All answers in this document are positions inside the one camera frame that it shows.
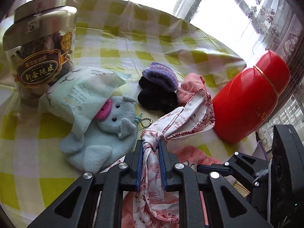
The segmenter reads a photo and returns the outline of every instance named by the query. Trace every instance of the plush toy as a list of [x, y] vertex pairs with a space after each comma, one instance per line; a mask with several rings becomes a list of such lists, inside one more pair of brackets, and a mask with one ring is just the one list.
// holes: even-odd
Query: plush toy
[[60, 143], [67, 161], [82, 171], [96, 173], [130, 152], [140, 119], [135, 104], [127, 94], [108, 99], [80, 140], [71, 132]]

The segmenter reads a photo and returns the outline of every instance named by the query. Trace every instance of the white plastic bag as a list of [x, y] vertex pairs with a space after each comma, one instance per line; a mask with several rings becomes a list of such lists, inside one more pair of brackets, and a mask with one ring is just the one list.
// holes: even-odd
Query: white plastic bag
[[113, 91], [129, 78], [100, 67], [76, 67], [41, 96], [39, 109], [72, 124], [72, 132], [81, 138]]

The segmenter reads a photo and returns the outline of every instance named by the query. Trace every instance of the red canister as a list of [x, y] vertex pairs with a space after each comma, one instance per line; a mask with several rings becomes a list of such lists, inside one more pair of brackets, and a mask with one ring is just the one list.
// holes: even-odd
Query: red canister
[[289, 79], [285, 62], [267, 51], [256, 65], [238, 73], [212, 99], [215, 132], [229, 143], [240, 142], [273, 112]]

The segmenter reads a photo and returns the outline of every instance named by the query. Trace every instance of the glass jar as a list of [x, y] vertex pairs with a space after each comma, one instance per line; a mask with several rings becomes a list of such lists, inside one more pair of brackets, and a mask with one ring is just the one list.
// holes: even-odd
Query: glass jar
[[66, 0], [33, 0], [15, 10], [3, 36], [15, 86], [24, 100], [35, 100], [74, 68], [77, 9]]

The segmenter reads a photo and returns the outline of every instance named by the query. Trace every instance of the plastic tablecloth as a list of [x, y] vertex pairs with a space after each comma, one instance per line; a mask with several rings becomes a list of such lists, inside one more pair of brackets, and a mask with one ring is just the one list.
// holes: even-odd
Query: plastic tablecloth
[[[142, 70], [153, 61], [172, 68], [180, 82], [190, 72], [202, 75], [211, 96], [246, 67], [221, 42], [162, 11], [120, 0], [68, 0], [67, 4], [79, 13], [75, 64], [131, 74], [129, 83], [113, 95], [128, 93], [137, 98]], [[71, 125], [20, 102], [2, 44], [0, 61], [0, 97], [5, 99], [0, 99], [4, 101], [0, 106], [0, 203], [14, 225], [23, 228], [81, 173], [64, 160], [58, 149]], [[162, 116], [140, 104], [136, 112], [153, 121]], [[196, 146], [224, 162], [235, 151], [252, 155], [256, 140], [253, 133], [230, 145], [209, 130], [171, 141], [168, 148], [175, 151], [185, 145]]]

